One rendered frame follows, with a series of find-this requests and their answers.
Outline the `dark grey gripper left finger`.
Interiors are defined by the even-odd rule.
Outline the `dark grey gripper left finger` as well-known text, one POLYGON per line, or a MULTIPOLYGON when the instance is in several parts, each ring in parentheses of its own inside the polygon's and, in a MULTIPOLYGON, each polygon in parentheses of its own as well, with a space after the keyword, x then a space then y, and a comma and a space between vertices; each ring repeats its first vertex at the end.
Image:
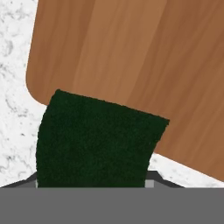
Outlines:
POLYGON ((36 188, 37 187, 37 173, 34 172, 29 178, 19 180, 9 185, 4 185, 3 188, 10 187, 23 187, 23 188, 36 188))

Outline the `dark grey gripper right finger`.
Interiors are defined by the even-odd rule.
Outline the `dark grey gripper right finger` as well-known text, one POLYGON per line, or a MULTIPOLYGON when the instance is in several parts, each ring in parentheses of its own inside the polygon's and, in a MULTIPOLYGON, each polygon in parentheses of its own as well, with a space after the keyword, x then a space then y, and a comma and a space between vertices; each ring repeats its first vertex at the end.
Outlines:
POLYGON ((154 180, 155 182, 168 187, 181 188, 181 185, 177 185, 169 180, 163 179, 162 176, 157 171, 147 171, 146 179, 154 180))

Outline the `wooden cutting board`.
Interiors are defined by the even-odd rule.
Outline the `wooden cutting board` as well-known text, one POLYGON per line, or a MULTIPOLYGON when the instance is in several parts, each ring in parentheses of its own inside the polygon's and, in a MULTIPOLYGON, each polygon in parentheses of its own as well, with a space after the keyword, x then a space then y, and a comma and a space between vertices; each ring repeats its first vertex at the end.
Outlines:
POLYGON ((26 86, 166 117, 157 153, 224 182, 224 0, 38 0, 26 86))

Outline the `dark green sponge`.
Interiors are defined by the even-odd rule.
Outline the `dark green sponge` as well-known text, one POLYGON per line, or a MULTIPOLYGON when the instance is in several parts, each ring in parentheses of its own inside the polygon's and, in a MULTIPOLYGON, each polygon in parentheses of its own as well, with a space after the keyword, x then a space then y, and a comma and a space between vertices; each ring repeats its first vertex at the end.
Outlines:
POLYGON ((169 122, 58 89, 38 129, 38 186, 143 187, 169 122))

